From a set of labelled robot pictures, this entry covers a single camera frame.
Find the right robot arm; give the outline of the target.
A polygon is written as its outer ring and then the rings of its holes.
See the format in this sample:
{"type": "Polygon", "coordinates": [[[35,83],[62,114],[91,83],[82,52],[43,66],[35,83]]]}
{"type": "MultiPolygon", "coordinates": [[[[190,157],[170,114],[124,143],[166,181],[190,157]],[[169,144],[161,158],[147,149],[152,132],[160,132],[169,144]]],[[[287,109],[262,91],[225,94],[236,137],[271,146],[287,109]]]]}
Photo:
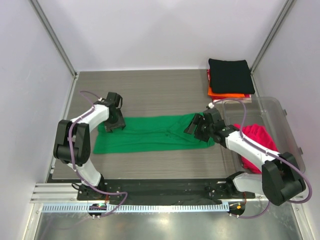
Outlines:
{"type": "Polygon", "coordinates": [[[279,153],[248,138],[238,127],[226,125],[219,110],[208,108],[196,113],[184,133],[208,142],[210,139],[249,160],[260,174],[238,172],[230,177],[225,191],[231,198],[243,192],[264,195],[273,205],[280,206],[306,190],[306,181],[295,157],[279,153]]]}

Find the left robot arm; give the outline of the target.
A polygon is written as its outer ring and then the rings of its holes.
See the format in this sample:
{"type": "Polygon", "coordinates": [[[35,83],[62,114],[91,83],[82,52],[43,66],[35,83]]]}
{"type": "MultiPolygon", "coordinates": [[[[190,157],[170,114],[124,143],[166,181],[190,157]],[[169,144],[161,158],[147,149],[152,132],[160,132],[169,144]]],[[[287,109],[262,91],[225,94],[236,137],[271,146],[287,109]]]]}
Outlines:
{"type": "Polygon", "coordinates": [[[71,120],[61,120],[57,125],[53,156],[68,165],[81,180],[81,186],[89,189],[93,198],[100,200],[107,194],[103,175],[96,170],[91,155],[91,131],[104,124],[107,133],[126,127],[121,108],[120,94],[109,92],[105,98],[91,102],[85,113],[71,120]]]}

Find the green t shirt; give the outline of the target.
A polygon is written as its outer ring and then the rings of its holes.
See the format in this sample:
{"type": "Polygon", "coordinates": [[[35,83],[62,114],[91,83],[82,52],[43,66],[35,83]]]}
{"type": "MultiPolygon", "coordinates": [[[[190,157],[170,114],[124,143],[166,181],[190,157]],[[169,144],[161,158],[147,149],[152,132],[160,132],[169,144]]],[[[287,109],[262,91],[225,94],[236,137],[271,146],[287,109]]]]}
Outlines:
{"type": "Polygon", "coordinates": [[[124,129],[107,132],[101,123],[97,127],[93,153],[97,155],[206,149],[215,145],[184,133],[194,114],[152,117],[126,117],[124,129]]]}

